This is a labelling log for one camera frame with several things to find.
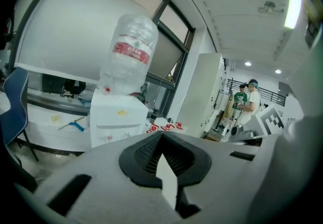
plastic water bottle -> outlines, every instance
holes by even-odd
[[[156,25],[144,15],[124,15],[101,67],[99,86],[112,94],[140,92],[158,41]]]

window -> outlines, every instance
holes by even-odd
[[[166,7],[160,21],[162,21],[184,43],[188,28],[170,6]]]
[[[171,72],[168,74],[168,76],[167,76],[167,80],[168,81],[171,81],[171,82],[175,82],[176,81],[175,76],[174,76],[174,73],[175,73],[175,69],[177,67],[177,64],[178,64],[178,62],[175,64],[175,66],[173,67],[173,69],[171,70]]]
[[[151,82],[147,83],[147,95],[146,105],[150,111],[153,111],[154,107],[158,110],[162,108],[162,100],[166,92],[166,88],[156,85]]]
[[[183,52],[170,39],[159,31],[158,43],[149,72],[166,79]]]

black vent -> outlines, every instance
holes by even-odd
[[[60,215],[65,216],[88,185],[91,178],[85,174],[76,176],[60,190],[48,206]]]
[[[193,166],[195,157],[192,151],[181,146],[167,136],[159,136],[135,152],[135,160],[145,171],[156,174],[158,161],[164,154],[176,176]]]
[[[162,188],[156,170],[160,156],[164,154],[180,187],[201,182],[211,167],[211,157],[175,135],[156,132],[126,148],[119,157],[123,173],[139,186]]]

blue chair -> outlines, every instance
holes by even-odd
[[[0,115],[0,123],[5,145],[24,133],[29,148],[38,161],[25,131],[28,124],[27,88],[28,71],[18,67],[7,77],[4,83],[4,91],[10,102],[10,109]]]

red sticker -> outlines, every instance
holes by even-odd
[[[149,54],[147,54],[145,51],[139,50],[131,46],[130,44],[123,43],[123,42],[116,43],[116,46],[113,52],[127,55],[129,57],[132,57],[134,59],[141,61],[146,65],[148,65],[149,58],[150,58]]]
[[[150,130],[151,130],[152,132],[158,131],[158,129],[159,129],[159,126],[158,126],[158,125],[151,124],[151,126],[150,126]]]

